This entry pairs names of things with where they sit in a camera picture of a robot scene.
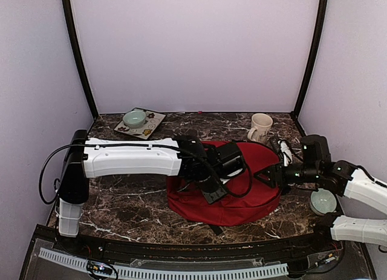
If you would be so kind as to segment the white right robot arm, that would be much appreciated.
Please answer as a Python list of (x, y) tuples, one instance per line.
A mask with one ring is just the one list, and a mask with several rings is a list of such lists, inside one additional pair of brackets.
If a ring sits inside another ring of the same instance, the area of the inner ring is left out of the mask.
[[(302, 137), (302, 159), (297, 163), (285, 150), (286, 142), (273, 137), (270, 144), (279, 163), (254, 174), (268, 187), (284, 189), (289, 184), (315, 183), (334, 195), (357, 200), (386, 213), (386, 183), (370, 175), (361, 165), (345, 160), (332, 161), (324, 136)], [(351, 218), (328, 212), (315, 224), (313, 231), (308, 246), (314, 252), (323, 251), (332, 240), (386, 246), (386, 220)]]

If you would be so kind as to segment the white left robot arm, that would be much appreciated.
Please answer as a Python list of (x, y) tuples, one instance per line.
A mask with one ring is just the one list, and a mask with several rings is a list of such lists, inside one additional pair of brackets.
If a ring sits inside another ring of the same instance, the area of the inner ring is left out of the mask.
[(157, 174), (203, 183), (212, 193), (234, 173), (229, 152), (206, 145), (194, 136), (177, 136), (149, 142), (87, 138), (84, 130), (74, 134), (59, 178), (58, 232), (72, 253), (85, 249), (78, 235), (82, 207), (89, 198), (89, 179), (107, 175)]

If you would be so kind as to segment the red backpack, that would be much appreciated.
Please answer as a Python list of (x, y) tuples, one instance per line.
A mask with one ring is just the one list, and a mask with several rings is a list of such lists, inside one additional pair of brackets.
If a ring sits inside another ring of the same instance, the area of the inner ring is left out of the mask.
[[(251, 168), (252, 173), (279, 163), (278, 156), (269, 147), (260, 143), (238, 142), (238, 147)], [(263, 182), (253, 178), (250, 192), (235, 198), (226, 195), (219, 201), (209, 204), (201, 191), (188, 187), (188, 191), (178, 192), (185, 182), (179, 177), (166, 178), (167, 202), (169, 208), (184, 219), (213, 226), (238, 226), (257, 221), (269, 215), (279, 205), (282, 190), (270, 188)], [(227, 182), (227, 187), (237, 194), (246, 191), (249, 186), (249, 173)]]

